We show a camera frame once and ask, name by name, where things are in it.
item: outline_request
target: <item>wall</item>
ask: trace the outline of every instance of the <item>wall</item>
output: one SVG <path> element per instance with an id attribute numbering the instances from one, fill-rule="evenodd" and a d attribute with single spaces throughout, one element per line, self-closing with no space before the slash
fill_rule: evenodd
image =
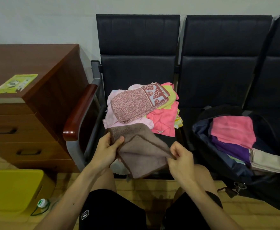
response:
<path id="1" fill-rule="evenodd" d="M 97 13 L 275 16 L 280 0 L 0 0 L 0 43 L 78 43 L 91 81 Z"/>

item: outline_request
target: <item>chair armrest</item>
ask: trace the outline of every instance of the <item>chair armrest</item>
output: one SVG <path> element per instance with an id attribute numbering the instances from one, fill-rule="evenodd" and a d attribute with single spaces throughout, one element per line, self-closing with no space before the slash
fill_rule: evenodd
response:
<path id="1" fill-rule="evenodd" d="M 65 122 L 65 126 L 63 128 L 63 138 L 65 141 L 78 140 L 79 129 L 93 101 L 97 88 L 98 85 L 95 84 L 89 84 L 85 88 L 84 93 L 82 94 L 81 98 L 78 100 L 72 113 L 70 114 L 67 121 Z"/>

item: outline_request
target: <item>black chair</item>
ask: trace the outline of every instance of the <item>black chair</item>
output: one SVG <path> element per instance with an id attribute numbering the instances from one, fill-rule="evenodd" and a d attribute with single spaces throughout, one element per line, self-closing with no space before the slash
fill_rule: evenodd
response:
<path id="1" fill-rule="evenodd" d="M 91 62 L 94 77 L 89 85 L 91 88 L 75 107 L 64 131 L 67 148 L 80 171 L 91 160 L 99 138 L 104 135 L 101 120 L 106 115 L 105 100 L 111 91 L 127 90 L 133 84 L 173 82 L 177 61 L 179 15 L 96 15 L 96 21 L 101 64 Z M 89 142 L 82 149 L 80 136 L 72 137 L 71 132 L 80 135 L 82 120 L 87 113 L 94 112 L 90 112 L 90 106 L 95 95 L 101 108 L 98 114 L 92 115 L 96 118 L 91 118 L 94 119 L 92 131 L 84 132 Z M 169 146 L 176 140 L 175 137 L 157 136 Z"/>
<path id="2" fill-rule="evenodd" d="M 280 17 L 273 30 L 260 74 L 254 79 L 244 108 L 264 116 L 280 138 Z"/>
<path id="3" fill-rule="evenodd" d="M 202 108 L 242 107 L 271 22 L 272 16 L 187 16 L 178 95 L 189 147 L 192 125 Z"/>

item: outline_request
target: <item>wooden floor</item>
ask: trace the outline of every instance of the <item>wooden floor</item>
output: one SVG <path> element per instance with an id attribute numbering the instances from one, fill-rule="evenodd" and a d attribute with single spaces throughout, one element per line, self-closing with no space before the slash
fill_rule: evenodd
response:
<path id="1" fill-rule="evenodd" d="M 0 170 L 16 169 L 0 158 Z M 66 189 L 73 183 L 79 174 L 58 174 L 56 188 L 51 201 L 59 199 Z M 157 228 L 165 209 L 171 204 L 178 184 L 175 181 L 165 180 L 132 180 L 123 179 L 116 181 L 118 194 L 132 201 L 146 210 L 147 224 Z M 215 182 L 217 188 L 224 186 L 222 182 Z M 225 192 L 219 193 L 224 210 L 245 229 L 250 230 L 280 230 L 280 211 L 266 204 L 245 197 L 230 199 Z M 0 220 L 0 229 L 30 230 L 46 215 L 22 217 L 16 219 Z"/>

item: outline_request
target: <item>sticker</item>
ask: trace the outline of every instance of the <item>sticker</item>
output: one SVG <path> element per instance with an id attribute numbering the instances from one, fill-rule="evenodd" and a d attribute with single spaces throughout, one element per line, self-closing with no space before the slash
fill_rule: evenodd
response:
<path id="1" fill-rule="evenodd" d="M 0 86 L 0 93 L 21 92 L 29 83 L 31 83 L 38 74 L 20 74 L 14 75 L 8 81 Z"/>
<path id="2" fill-rule="evenodd" d="M 81 214 L 81 220 L 84 220 L 89 215 L 89 210 L 86 210 L 84 213 Z"/>

